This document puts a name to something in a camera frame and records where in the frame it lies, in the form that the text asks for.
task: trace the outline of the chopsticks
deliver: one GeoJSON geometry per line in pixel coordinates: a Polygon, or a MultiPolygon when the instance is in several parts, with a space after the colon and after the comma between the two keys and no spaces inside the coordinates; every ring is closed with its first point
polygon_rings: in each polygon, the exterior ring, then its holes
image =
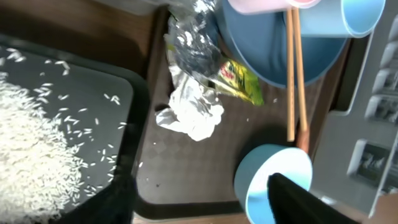
{"type": "Polygon", "coordinates": [[[307,121],[307,107],[305,104],[305,89],[304,89],[304,68],[303,68],[303,54],[302,41],[300,31],[300,14],[297,8],[288,9],[286,13],[286,35],[287,35],[287,108],[288,108],[288,126],[287,126],[287,140],[294,141],[294,45],[296,49],[296,66],[297,66],[297,86],[298,86],[298,105],[300,108],[300,134],[297,141],[305,141],[308,144],[309,130],[307,121]]]}

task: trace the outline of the crumpled white paper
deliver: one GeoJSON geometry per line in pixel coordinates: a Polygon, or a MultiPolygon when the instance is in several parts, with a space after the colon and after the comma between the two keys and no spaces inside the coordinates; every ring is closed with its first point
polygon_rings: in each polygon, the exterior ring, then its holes
{"type": "Polygon", "coordinates": [[[170,96],[170,107],[156,114],[156,124],[185,133],[195,141],[210,137],[224,113],[216,92],[199,84],[177,65],[169,69],[175,90],[170,96]]]}

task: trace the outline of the pile of white rice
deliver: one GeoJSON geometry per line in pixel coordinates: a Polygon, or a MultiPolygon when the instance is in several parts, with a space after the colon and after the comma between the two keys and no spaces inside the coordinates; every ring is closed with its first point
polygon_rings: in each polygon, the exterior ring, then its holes
{"type": "Polygon", "coordinates": [[[83,159],[68,147],[61,119],[0,73],[0,223],[47,223],[78,194],[83,159]]]}

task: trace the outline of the blue cup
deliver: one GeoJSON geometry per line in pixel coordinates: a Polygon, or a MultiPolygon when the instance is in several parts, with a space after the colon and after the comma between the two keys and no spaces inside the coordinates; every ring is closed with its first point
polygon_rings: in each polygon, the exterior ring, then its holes
{"type": "Polygon", "coordinates": [[[301,35],[365,37],[379,22],[385,4],[386,0],[321,0],[300,10],[301,35]]]}
{"type": "Polygon", "coordinates": [[[281,173],[305,190],[312,180],[309,156],[296,147],[265,144],[253,149],[240,163],[234,189],[251,223],[275,223],[268,200],[268,177],[281,173]]]}

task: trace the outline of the brown tray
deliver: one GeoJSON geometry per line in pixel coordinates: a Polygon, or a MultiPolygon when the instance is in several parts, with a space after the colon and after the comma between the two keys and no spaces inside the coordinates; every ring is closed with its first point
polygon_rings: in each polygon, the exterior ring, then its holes
{"type": "MultiPolygon", "coordinates": [[[[165,27],[159,27],[148,74],[152,103],[132,171],[138,192],[135,213],[143,219],[169,220],[242,212],[233,189],[235,170],[256,146],[286,145],[285,90],[261,82],[265,105],[260,107],[239,98],[220,96],[225,108],[221,123],[212,137],[200,142],[158,127],[155,111],[168,103],[173,91],[162,38],[165,27]]],[[[347,47],[327,77],[338,80],[346,51],[347,47]]],[[[309,121],[317,109],[324,79],[306,87],[309,121]]],[[[322,100],[331,102],[332,98],[330,94],[322,100]]],[[[330,104],[323,106],[325,117],[330,104]]],[[[295,114],[299,114],[297,105],[295,114]]]]}

